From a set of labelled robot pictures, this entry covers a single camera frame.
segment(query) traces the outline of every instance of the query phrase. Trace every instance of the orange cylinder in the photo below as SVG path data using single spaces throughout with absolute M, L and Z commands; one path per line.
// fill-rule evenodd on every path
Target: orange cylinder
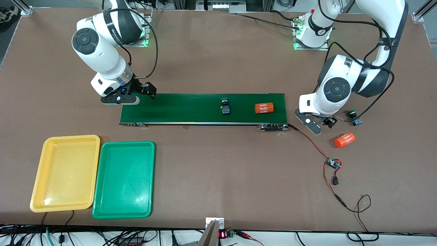
M 274 107 L 272 102 L 257 103 L 255 104 L 256 114 L 273 113 Z
M 355 136 L 350 132 L 334 140 L 334 144 L 337 148 L 343 148 L 353 141 L 355 141 Z

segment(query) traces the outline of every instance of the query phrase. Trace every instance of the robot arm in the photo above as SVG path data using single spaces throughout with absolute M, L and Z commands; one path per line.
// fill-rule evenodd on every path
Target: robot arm
M 111 9 L 128 8 L 125 0 L 110 0 Z M 93 15 L 77 22 L 72 46 L 77 55 L 94 71 L 91 85 L 102 97 L 112 94 L 133 79 L 130 64 L 120 56 L 116 46 L 137 42 L 141 38 L 141 19 L 128 11 Z M 130 104 L 137 104 L 138 97 Z
M 388 73 L 371 66 L 384 65 L 385 69 L 391 68 L 408 15 L 408 4 L 404 0 L 356 2 L 362 11 L 387 31 L 392 43 L 388 43 L 383 34 L 378 42 L 380 47 L 376 60 L 360 60 L 362 65 L 342 55 L 329 58 L 319 75 L 317 92 L 301 95 L 299 99 L 299 111 L 302 113 L 330 117 L 344 106 L 352 92 L 371 97 L 380 94 L 387 85 Z

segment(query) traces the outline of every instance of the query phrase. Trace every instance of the table surface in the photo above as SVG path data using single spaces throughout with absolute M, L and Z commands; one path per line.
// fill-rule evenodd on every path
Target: table surface
M 76 211 L 71 224 L 202 228 L 205 217 L 224 217 L 226 227 L 240 229 L 363 230 L 326 187 L 323 156 L 296 131 L 118 125 L 120 107 L 100 102 L 90 85 L 95 73 L 70 43 L 76 21 L 98 11 L 37 8 L 18 26 L 0 70 L 0 223 L 41 222 L 43 214 L 31 212 L 29 203 L 47 138 L 96 134 L 102 143 L 156 143 L 152 214 L 95 220 L 87 209 Z M 273 13 L 253 15 L 287 24 Z M 359 14 L 340 18 L 370 20 Z M 356 57 L 378 38 L 370 26 L 335 26 L 331 40 Z M 310 134 L 293 112 L 299 95 L 313 90 L 326 52 L 293 50 L 289 29 L 222 12 L 165 11 L 154 27 L 160 54 L 149 81 L 158 93 L 285 93 L 289 123 Z M 150 43 L 129 49 L 138 76 L 152 68 Z M 371 196 L 371 208 L 361 214 L 369 230 L 435 233 L 437 66 L 423 25 L 410 18 L 392 70 L 392 88 L 364 124 L 340 122 L 312 138 L 343 161 L 334 189 L 348 206 Z M 352 95 L 343 109 L 361 112 L 373 99 Z M 355 142 L 335 148 L 333 139 L 348 132 Z M 330 177 L 332 169 L 327 171 Z M 69 216 L 49 213 L 45 223 L 64 224 Z

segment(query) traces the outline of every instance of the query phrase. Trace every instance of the blue cable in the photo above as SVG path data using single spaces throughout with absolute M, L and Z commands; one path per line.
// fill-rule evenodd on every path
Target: blue cable
M 50 245 L 51 245 L 51 246 L 55 246 L 55 245 L 53 244 L 52 239 L 50 238 L 49 228 L 48 228 L 48 227 L 45 229 L 45 234 L 47 235 L 47 238 L 49 239 L 49 243 L 50 243 Z

